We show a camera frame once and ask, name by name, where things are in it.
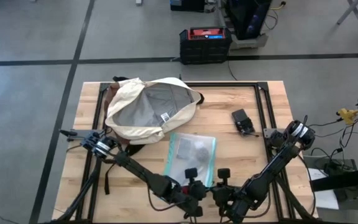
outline black equipment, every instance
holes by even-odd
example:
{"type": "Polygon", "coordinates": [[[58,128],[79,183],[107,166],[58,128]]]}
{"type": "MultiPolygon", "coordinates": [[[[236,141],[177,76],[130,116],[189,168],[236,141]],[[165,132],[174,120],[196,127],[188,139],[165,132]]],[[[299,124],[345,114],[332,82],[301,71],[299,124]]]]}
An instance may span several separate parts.
{"type": "Polygon", "coordinates": [[[170,0],[172,11],[204,12],[204,0],[170,0]]]}
{"type": "Polygon", "coordinates": [[[247,116],[244,109],[237,110],[231,113],[233,117],[234,124],[236,125],[237,130],[242,134],[251,134],[255,132],[254,125],[252,124],[251,119],[247,116]]]}
{"type": "Polygon", "coordinates": [[[237,39],[253,39],[260,30],[272,0],[227,0],[226,14],[234,25],[237,39]]]}
{"type": "Polygon", "coordinates": [[[190,28],[182,31],[179,36],[182,64],[223,63],[227,60],[232,42],[227,28],[190,28]]]}
{"type": "MultiPolygon", "coordinates": [[[[185,212],[183,218],[201,217],[203,216],[203,209],[198,206],[198,201],[205,198],[206,193],[210,191],[213,194],[215,204],[219,207],[219,215],[221,217],[228,217],[233,223],[240,223],[246,217],[249,209],[256,210],[259,208],[267,197],[269,185],[273,180],[277,180],[301,218],[309,221],[317,220],[307,213],[305,208],[300,205],[299,201],[297,201],[288,187],[286,187],[284,181],[278,176],[285,166],[299,155],[300,151],[309,149],[314,141],[314,131],[300,121],[291,122],[284,133],[275,130],[270,137],[267,138],[268,147],[276,149],[277,155],[259,174],[249,178],[242,187],[228,185],[227,179],[230,178],[230,169],[227,168],[218,169],[218,177],[223,181],[218,182],[216,186],[208,189],[201,181],[195,180],[195,177],[198,175],[196,168],[187,169],[185,176],[190,182],[187,186],[181,186],[177,181],[168,176],[152,173],[131,159],[128,156],[128,152],[122,150],[117,139],[105,136],[105,134],[103,135],[101,136],[99,133],[91,131],[87,137],[82,140],[81,145],[85,149],[93,152],[97,160],[106,164],[117,164],[125,168],[143,180],[147,184],[149,192],[151,190],[158,198],[169,204],[173,204],[160,210],[155,209],[152,205],[157,211],[177,206],[185,212]],[[118,153],[112,154],[111,150],[115,147],[118,148],[118,153]]],[[[70,218],[92,184],[98,181],[98,168],[99,167],[95,167],[95,170],[92,171],[84,187],[80,190],[80,193],[66,212],[57,220],[52,220],[48,223],[91,223],[89,220],[70,221],[70,218]]]]}
{"type": "MultiPolygon", "coordinates": [[[[134,174],[139,179],[143,180],[147,184],[148,190],[151,190],[158,198],[181,208],[185,212],[185,218],[200,217],[203,215],[203,210],[198,206],[198,201],[205,198],[206,189],[201,181],[194,180],[194,178],[198,175],[196,169],[189,169],[185,171],[186,178],[190,179],[190,183],[188,186],[182,187],[172,178],[160,174],[154,174],[135,160],[131,159],[128,155],[129,152],[123,151],[119,141],[111,136],[101,137],[99,133],[91,131],[87,137],[81,141],[81,145],[85,149],[91,151],[98,160],[106,164],[117,164],[134,174]],[[110,152],[114,148],[119,149],[117,154],[112,154],[110,152]]],[[[89,220],[69,220],[73,216],[80,201],[85,197],[87,191],[92,186],[93,182],[98,181],[98,178],[98,172],[97,169],[95,169],[92,171],[84,187],[80,190],[80,193],[67,208],[66,212],[57,220],[52,220],[49,223],[63,224],[71,222],[88,222],[89,220]]]]}
{"type": "MultiPolygon", "coordinates": [[[[249,209],[258,209],[266,199],[269,185],[277,175],[293,158],[299,155],[301,150],[309,149],[314,141],[313,134],[313,130],[299,121],[291,122],[283,134],[275,131],[268,143],[270,147],[277,148],[277,155],[261,173],[253,175],[242,187],[228,185],[227,178],[230,177],[230,170],[219,169],[218,177],[223,181],[213,187],[211,191],[215,204],[219,207],[220,216],[228,217],[233,223],[241,223],[249,209]],[[298,134],[292,135],[294,130],[298,131],[298,134]],[[297,142],[301,144],[300,147],[295,146],[297,142]]],[[[302,218],[313,219],[311,215],[305,214],[305,209],[299,202],[295,205],[297,205],[295,208],[302,218]]]]}

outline black crate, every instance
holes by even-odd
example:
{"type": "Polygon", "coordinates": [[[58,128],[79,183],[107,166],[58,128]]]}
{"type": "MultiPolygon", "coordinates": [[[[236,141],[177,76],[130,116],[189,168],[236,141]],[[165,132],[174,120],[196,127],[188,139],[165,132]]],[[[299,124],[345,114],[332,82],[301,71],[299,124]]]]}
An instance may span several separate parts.
{"type": "Polygon", "coordinates": [[[206,64],[223,63],[227,60],[231,34],[228,28],[224,29],[224,39],[188,40],[188,30],[184,30],[180,36],[180,60],[182,64],[206,64]]]}

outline sticker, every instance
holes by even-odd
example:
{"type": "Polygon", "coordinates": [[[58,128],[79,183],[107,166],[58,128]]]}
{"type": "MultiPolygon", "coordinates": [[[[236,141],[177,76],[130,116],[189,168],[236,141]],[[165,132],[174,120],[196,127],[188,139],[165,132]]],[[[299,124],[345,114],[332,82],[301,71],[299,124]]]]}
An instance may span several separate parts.
{"type": "MultiPolygon", "coordinates": [[[[300,123],[299,126],[295,129],[294,132],[292,132],[291,135],[295,137],[301,131],[302,127],[303,127],[303,124],[300,123]]],[[[309,129],[307,127],[304,127],[302,130],[302,133],[299,135],[299,138],[302,138],[308,130],[309,129]]]]}
{"type": "Polygon", "coordinates": [[[164,120],[164,122],[167,122],[169,119],[171,119],[168,113],[161,114],[161,118],[164,120]]]}
{"type": "MultiPolygon", "coordinates": [[[[106,150],[106,151],[110,151],[109,146],[105,145],[103,142],[98,142],[97,145],[100,146],[101,148],[103,148],[103,149],[106,150]]],[[[103,155],[107,156],[107,153],[104,152],[103,150],[100,150],[100,149],[98,149],[97,147],[96,147],[96,149],[97,149],[99,152],[101,152],[103,155]]]]}

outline yellow device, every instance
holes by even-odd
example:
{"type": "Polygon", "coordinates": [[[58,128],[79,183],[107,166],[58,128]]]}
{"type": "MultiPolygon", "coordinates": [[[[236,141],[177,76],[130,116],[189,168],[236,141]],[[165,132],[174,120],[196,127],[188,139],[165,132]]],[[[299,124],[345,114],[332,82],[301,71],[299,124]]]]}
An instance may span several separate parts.
{"type": "Polygon", "coordinates": [[[354,118],[358,115],[358,110],[347,110],[345,108],[340,109],[336,112],[347,125],[352,125],[354,123],[354,118]]]}

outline black plastic container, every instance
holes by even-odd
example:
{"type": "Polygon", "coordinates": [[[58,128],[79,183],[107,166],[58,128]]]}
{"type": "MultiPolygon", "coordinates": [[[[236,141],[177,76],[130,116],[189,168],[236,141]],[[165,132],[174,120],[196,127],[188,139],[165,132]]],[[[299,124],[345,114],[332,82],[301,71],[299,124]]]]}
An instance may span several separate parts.
{"type": "Polygon", "coordinates": [[[204,64],[204,63],[223,63],[227,60],[230,44],[232,42],[229,29],[225,27],[198,27],[184,30],[180,36],[180,60],[182,64],[204,64]],[[190,39],[189,32],[193,30],[221,29],[223,38],[209,39],[212,36],[194,37],[190,39]]]}

